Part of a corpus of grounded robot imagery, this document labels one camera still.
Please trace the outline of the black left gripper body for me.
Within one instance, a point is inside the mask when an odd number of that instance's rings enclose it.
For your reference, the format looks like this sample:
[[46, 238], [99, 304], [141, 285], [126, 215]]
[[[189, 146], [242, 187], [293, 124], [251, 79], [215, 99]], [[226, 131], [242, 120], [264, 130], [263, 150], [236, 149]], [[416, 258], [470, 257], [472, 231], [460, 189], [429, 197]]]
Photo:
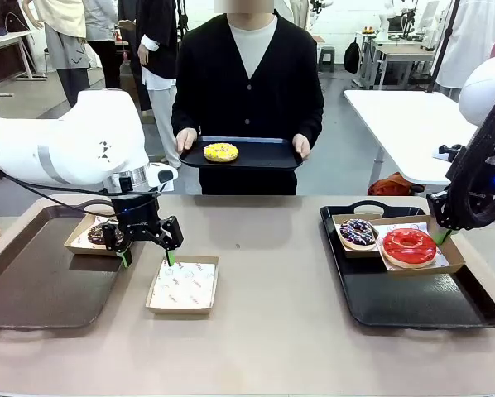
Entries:
[[156, 194], [111, 198], [111, 204], [118, 220], [118, 230], [123, 235], [119, 245], [130, 245], [132, 242], [160, 244], [161, 228]]

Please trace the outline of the chocolate sprinkled donut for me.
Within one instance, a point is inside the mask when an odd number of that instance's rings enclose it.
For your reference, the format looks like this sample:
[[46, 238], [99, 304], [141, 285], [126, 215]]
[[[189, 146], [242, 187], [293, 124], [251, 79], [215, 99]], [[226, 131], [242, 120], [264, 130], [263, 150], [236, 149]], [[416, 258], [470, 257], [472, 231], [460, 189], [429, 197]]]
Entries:
[[103, 237], [103, 226], [104, 226], [104, 224], [101, 223], [101, 224], [92, 226], [88, 230], [87, 238], [88, 238], [89, 243], [94, 244], [94, 245], [104, 245], [105, 244], [105, 240]]

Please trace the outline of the red glazed donut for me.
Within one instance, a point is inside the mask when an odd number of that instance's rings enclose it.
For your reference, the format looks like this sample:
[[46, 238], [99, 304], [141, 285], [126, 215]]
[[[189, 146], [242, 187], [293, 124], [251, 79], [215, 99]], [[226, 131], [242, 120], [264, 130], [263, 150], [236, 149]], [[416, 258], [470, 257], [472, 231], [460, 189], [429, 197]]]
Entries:
[[391, 230], [382, 239], [382, 253], [402, 269], [420, 269], [430, 265], [437, 255], [437, 245], [425, 232], [414, 228]]

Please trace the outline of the yellow sprinkled donut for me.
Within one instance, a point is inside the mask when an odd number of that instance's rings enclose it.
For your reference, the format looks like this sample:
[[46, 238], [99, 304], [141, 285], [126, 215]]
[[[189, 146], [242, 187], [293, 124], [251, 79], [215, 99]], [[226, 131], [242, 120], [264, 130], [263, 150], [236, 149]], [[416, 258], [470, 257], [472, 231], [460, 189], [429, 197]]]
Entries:
[[213, 143], [204, 148], [206, 160], [216, 163], [228, 163], [237, 159], [239, 150], [230, 143]]

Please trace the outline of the purple glazed drizzled donut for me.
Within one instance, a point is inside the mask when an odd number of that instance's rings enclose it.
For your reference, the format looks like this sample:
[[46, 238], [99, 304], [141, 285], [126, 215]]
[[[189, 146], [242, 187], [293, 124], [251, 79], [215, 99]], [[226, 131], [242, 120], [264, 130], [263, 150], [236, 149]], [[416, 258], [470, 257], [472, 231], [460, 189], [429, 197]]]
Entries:
[[339, 226], [342, 243], [355, 251], [369, 251], [376, 245], [372, 224], [363, 219], [349, 219]]

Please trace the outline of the black tray with donuts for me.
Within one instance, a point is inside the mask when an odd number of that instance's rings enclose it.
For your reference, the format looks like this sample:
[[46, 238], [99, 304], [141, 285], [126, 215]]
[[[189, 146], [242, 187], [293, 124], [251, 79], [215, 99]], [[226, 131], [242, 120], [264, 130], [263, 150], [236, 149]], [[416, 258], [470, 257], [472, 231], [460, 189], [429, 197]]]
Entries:
[[[207, 160], [204, 148], [228, 143], [238, 149], [235, 160], [220, 163]], [[284, 139], [231, 136], [200, 136], [193, 146], [180, 155], [180, 161], [198, 169], [292, 171], [303, 164], [293, 145]]]

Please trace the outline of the person's left forearm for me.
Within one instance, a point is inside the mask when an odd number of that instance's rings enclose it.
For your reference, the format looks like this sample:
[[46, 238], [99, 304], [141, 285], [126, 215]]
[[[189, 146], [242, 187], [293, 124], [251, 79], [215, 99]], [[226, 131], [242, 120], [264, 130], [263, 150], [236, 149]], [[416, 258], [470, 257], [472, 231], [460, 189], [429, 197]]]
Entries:
[[304, 136], [314, 146], [321, 131], [324, 113], [324, 97], [320, 89], [307, 93], [296, 110], [295, 134]]

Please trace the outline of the person's right forearm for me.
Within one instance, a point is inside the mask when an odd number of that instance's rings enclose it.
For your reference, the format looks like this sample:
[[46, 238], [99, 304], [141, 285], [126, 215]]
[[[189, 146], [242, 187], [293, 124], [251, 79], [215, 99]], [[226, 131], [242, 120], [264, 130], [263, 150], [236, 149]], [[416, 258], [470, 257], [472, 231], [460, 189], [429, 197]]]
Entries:
[[186, 129], [194, 129], [199, 133], [198, 101], [189, 92], [177, 90], [172, 107], [171, 124], [174, 136]]

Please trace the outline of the brown plastic serving tray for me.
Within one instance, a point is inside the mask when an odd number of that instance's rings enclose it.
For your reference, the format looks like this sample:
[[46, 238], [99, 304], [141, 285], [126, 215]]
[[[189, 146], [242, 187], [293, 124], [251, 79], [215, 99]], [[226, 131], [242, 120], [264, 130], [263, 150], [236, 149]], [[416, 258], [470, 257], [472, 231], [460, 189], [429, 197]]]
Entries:
[[24, 214], [0, 239], [0, 330], [82, 328], [101, 314], [123, 263], [74, 254], [84, 215], [59, 205]]

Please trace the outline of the black plastic serving tray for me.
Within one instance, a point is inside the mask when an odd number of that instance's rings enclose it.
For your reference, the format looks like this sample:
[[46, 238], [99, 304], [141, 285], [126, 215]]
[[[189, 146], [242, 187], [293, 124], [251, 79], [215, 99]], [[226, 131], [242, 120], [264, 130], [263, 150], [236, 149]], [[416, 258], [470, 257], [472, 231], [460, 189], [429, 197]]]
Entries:
[[373, 200], [320, 209], [348, 310], [358, 323], [421, 330], [495, 328], [495, 303], [466, 265], [450, 274], [394, 276], [376, 252], [351, 258], [337, 236], [334, 217], [357, 218], [355, 209], [365, 205], [381, 210], [372, 214], [380, 220], [425, 214], [417, 207]]

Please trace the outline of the person's right hand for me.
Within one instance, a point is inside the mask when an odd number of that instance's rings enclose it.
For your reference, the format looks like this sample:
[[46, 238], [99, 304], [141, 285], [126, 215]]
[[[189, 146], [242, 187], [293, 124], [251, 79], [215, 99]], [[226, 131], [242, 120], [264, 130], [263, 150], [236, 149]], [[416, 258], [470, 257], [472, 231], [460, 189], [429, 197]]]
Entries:
[[184, 128], [178, 132], [176, 136], [177, 151], [181, 154], [185, 150], [189, 150], [194, 142], [198, 139], [198, 132], [194, 128]]

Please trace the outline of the person's left hand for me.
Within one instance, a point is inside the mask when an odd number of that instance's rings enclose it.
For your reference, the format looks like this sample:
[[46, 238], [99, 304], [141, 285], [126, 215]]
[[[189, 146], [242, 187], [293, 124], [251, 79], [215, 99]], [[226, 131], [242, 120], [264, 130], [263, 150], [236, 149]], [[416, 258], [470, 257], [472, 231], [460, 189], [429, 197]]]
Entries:
[[308, 138], [302, 134], [294, 135], [292, 139], [292, 145], [295, 148], [296, 153], [304, 160], [310, 155], [310, 142]]

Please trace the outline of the orange bag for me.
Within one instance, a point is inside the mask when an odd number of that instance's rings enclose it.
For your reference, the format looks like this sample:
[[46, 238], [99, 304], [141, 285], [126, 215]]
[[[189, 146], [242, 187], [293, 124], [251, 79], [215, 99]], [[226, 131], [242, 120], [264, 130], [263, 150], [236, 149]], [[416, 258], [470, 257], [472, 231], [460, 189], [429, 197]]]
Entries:
[[406, 180], [399, 172], [380, 179], [368, 188], [369, 196], [413, 196], [423, 193], [425, 186]]

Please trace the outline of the large white table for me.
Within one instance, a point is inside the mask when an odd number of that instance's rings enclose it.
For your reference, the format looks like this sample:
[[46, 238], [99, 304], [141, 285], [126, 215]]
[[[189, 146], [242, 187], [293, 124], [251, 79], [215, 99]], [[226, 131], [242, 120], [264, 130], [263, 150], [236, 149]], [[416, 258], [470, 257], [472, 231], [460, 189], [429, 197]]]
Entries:
[[349, 89], [344, 97], [377, 143], [370, 184], [380, 179], [389, 156], [406, 180], [445, 186], [450, 163], [434, 153], [442, 145], [468, 143], [476, 131], [458, 104], [442, 93]]

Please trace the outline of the brown cardboard carton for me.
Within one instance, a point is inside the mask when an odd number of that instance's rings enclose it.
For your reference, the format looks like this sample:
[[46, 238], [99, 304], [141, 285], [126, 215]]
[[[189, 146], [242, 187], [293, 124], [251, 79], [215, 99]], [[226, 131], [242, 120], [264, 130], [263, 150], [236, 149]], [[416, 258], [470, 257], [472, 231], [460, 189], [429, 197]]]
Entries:
[[132, 97], [133, 102], [138, 106], [138, 91], [129, 60], [124, 60], [120, 65], [120, 84], [121, 89], [128, 92]]

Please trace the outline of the white hanging coat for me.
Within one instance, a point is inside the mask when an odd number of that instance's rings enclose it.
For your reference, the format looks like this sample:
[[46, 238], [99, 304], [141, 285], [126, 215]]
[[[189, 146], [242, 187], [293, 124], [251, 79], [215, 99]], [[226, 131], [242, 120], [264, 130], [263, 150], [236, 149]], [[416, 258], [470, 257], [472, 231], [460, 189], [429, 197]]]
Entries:
[[495, 44], [495, 0], [459, 0], [452, 34], [439, 69], [439, 92], [457, 102], [468, 77]]

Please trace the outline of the black stand pole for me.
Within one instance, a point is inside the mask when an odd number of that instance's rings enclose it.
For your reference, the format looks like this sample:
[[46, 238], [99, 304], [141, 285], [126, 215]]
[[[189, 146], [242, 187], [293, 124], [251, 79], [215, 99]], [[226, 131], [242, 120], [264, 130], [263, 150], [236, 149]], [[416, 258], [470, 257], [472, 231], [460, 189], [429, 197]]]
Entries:
[[457, 9], [459, 5], [459, 0], [449, 0], [449, 7], [444, 9], [442, 13], [441, 21], [443, 22], [442, 36], [438, 41], [438, 50], [435, 55], [433, 70], [430, 78], [430, 82], [428, 83], [427, 93], [433, 93], [435, 89], [435, 84], [437, 77], [440, 72], [440, 67], [443, 63], [443, 59], [445, 57], [445, 53], [448, 47], [449, 39], [453, 32], [453, 24], [456, 17]]

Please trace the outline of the bystander in black trousers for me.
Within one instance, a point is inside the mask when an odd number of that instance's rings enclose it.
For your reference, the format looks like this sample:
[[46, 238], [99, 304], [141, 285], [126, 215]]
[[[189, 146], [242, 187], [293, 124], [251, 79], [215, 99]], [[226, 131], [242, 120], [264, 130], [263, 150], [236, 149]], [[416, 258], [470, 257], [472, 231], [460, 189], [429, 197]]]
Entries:
[[86, 41], [99, 57], [106, 88], [120, 89], [120, 59], [115, 44], [118, 12], [113, 0], [82, 0]]

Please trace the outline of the black backpack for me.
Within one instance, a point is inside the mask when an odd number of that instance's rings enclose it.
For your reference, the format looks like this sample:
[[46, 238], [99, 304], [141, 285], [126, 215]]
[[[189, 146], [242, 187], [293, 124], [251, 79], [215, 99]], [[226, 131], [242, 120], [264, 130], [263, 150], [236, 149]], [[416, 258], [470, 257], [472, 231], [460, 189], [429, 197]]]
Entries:
[[360, 47], [356, 40], [353, 40], [344, 52], [344, 68], [350, 74], [356, 74], [361, 60]]

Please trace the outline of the person in black cardigan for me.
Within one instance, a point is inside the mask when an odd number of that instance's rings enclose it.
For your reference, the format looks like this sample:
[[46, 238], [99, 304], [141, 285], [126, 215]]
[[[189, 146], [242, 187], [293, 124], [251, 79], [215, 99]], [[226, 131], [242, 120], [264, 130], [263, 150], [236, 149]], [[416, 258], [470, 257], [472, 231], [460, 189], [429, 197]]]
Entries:
[[177, 60], [177, 90], [198, 101], [198, 137], [292, 144], [300, 100], [321, 90], [315, 40], [274, 0], [217, 1], [217, 16], [186, 34]]

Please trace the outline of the mannequin in cream top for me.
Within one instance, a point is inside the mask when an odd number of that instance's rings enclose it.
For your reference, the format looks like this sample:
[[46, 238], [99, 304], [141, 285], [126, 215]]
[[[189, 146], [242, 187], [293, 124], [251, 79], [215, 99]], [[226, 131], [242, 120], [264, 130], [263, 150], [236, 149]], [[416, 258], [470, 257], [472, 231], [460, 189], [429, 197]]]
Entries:
[[32, 0], [46, 34], [50, 60], [71, 107], [90, 88], [82, 0]]

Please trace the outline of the white monitor back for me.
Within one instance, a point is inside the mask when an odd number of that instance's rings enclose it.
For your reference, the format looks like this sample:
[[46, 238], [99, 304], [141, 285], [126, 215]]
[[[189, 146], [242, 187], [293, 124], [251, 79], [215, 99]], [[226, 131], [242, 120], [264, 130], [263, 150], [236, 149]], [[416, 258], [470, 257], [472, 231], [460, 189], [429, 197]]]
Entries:
[[418, 24], [419, 29], [427, 28], [433, 23], [439, 4], [440, 0], [429, 0], [427, 2], [424, 11], [421, 13], [421, 19]]

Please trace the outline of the grey plastic stool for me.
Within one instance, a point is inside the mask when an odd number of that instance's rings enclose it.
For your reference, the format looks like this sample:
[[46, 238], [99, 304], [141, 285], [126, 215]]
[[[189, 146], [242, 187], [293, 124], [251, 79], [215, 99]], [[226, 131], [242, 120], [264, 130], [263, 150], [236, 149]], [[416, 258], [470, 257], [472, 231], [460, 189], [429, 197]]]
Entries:
[[322, 46], [319, 49], [318, 54], [318, 71], [329, 71], [333, 73], [335, 71], [335, 48], [333, 46]]

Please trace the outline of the small white background robot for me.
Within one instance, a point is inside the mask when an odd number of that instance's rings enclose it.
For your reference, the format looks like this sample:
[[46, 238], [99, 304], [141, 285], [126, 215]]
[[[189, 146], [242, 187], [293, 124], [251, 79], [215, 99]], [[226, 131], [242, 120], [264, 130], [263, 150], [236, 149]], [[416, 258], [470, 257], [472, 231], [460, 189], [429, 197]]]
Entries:
[[396, 16], [394, 0], [383, 0], [383, 8], [378, 14], [380, 26], [377, 31], [376, 39], [378, 41], [386, 41], [388, 39], [389, 20]]

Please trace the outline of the white desk with dark panel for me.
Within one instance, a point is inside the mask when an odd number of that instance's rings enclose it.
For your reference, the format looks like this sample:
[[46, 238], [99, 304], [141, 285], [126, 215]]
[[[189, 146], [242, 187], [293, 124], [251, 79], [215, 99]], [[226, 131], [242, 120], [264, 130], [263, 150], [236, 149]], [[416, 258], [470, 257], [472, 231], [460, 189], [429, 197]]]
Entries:
[[[23, 66], [25, 71], [21, 74], [17, 74], [13, 77], [15, 81], [27, 81], [27, 82], [45, 82], [48, 80], [46, 74], [38, 74], [37, 72], [32, 72], [31, 66], [27, 59], [26, 45], [23, 42], [23, 38], [29, 36], [33, 31], [19, 31], [19, 32], [9, 32], [6, 35], [0, 36], [0, 50], [9, 46], [16, 46], [19, 49]], [[11, 98], [13, 93], [0, 93], [0, 98]]]

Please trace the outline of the beige hanging coat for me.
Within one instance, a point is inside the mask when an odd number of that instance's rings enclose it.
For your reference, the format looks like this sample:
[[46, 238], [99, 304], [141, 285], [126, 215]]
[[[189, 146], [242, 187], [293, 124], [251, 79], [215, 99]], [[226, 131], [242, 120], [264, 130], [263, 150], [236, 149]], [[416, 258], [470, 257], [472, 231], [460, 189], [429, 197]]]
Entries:
[[310, 0], [287, 0], [293, 16], [293, 22], [300, 28], [310, 29]]

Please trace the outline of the grey metal frame table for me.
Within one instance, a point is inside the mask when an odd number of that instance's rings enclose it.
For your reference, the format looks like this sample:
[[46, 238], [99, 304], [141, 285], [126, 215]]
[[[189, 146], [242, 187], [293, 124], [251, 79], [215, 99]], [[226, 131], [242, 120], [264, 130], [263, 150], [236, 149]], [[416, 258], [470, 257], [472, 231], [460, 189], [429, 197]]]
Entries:
[[397, 89], [407, 89], [412, 68], [417, 62], [431, 62], [435, 58], [434, 51], [421, 49], [416, 45], [388, 45], [383, 44], [374, 49], [372, 55], [371, 74], [366, 82], [369, 90], [383, 90], [387, 66], [390, 63], [403, 63], [406, 65]]

